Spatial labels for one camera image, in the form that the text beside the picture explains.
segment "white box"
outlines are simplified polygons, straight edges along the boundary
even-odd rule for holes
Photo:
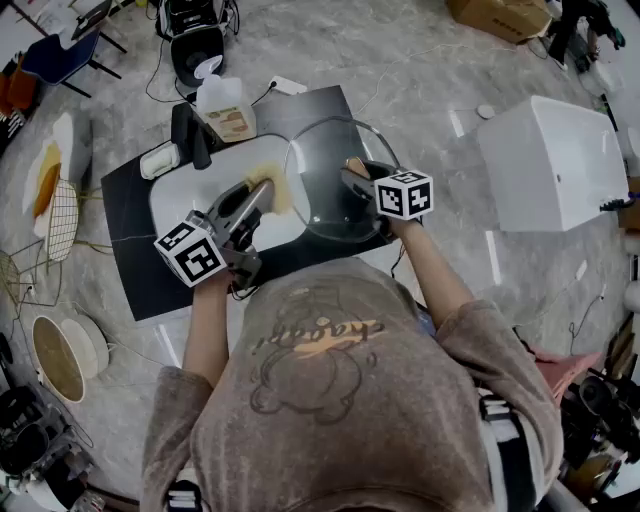
[[[189,287],[227,267],[209,233],[191,222],[181,222],[153,244],[174,274]]]
[[[478,128],[503,231],[567,231],[628,198],[609,118],[532,96]]]
[[[415,219],[433,210],[433,178],[407,171],[374,182],[378,213],[396,219]]]

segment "chair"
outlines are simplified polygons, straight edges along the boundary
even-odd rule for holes
[[[35,75],[49,85],[62,84],[87,98],[91,95],[67,82],[67,79],[87,64],[120,79],[117,73],[92,59],[100,32],[87,34],[68,50],[60,45],[60,37],[53,34],[33,43],[22,61],[22,70]]]

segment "orange object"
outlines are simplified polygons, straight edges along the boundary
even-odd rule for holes
[[[60,167],[62,167],[60,164],[52,166],[42,180],[42,185],[40,185],[40,190],[38,190],[38,197],[36,197],[33,203],[34,219],[42,215],[46,211],[47,206],[49,206],[53,191],[56,189],[56,184],[58,183],[58,176],[60,176]]]
[[[11,117],[13,109],[27,110],[33,103],[37,78],[22,71],[20,57],[17,69],[10,77],[0,73],[0,112]]]
[[[22,71],[23,60],[24,55],[18,61],[18,69],[11,75],[7,101],[17,109],[27,110],[33,103],[33,94],[36,90],[38,79]]]
[[[7,117],[11,117],[13,113],[13,105],[7,99],[10,83],[9,78],[0,73],[0,113]]]

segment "person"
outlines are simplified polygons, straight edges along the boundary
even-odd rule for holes
[[[587,47],[589,56],[598,58],[598,38],[606,35],[617,50],[625,46],[626,42],[620,31],[611,24],[609,9],[601,0],[562,0],[562,17],[554,21],[547,32],[548,36],[554,36],[549,47],[549,57],[564,71],[567,65],[564,62],[564,54],[569,45],[569,40],[578,26],[578,20],[586,17],[589,28],[587,30]]]
[[[421,329],[406,288],[350,258],[263,285],[228,359],[230,278],[216,274],[195,287],[183,368],[163,368],[158,378],[143,512],[165,503],[185,510],[176,501],[185,493],[197,501],[190,510],[506,510],[503,477],[511,473],[492,471],[498,452],[486,448],[481,409],[489,404],[477,382],[513,407],[506,416],[529,425],[530,464],[526,443],[512,462],[535,468],[536,501],[546,493],[562,457],[549,387],[496,307],[474,300],[425,228],[391,226],[435,338]]]

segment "white fabric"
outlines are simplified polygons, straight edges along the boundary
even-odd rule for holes
[[[504,473],[502,470],[502,458],[498,450],[496,436],[486,421],[480,420],[480,435],[487,453],[489,463],[489,476],[491,479],[491,492],[495,503],[496,512],[507,512],[507,489],[504,483]]]
[[[540,450],[540,441],[529,420],[520,412],[515,411],[524,430],[524,436],[527,440],[527,448],[529,449],[529,463],[531,465],[531,477],[533,486],[536,490],[536,505],[540,503],[542,498],[549,491],[548,486],[544,482],[544,462],[542,459],[542,451]]]

